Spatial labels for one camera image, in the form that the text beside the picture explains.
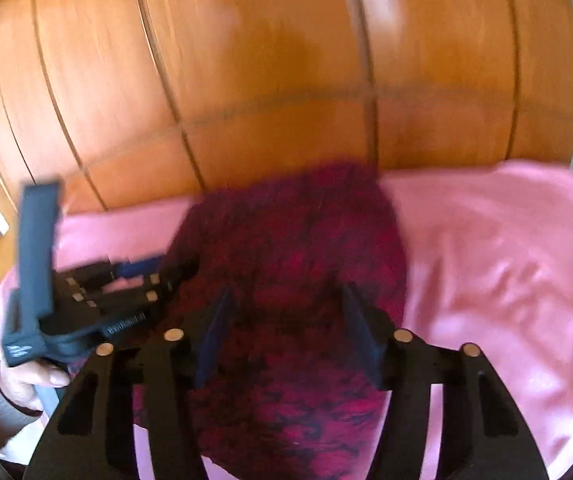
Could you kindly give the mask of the person's left hand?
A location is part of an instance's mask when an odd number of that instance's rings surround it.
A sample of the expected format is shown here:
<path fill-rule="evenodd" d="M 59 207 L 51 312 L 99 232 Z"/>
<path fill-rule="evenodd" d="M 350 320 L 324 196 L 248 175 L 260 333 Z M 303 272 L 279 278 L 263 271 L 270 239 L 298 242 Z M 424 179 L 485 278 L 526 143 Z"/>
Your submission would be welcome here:
<path fill-rule="evenodd" d="M 17 408 L 41 411 L 44 407 L 38 398 L 37 387 L 63 388 L 70 384 L 70 375 L 46 362 L 27 362 L 9 367 L 0 362 L 0 391 Z"/>

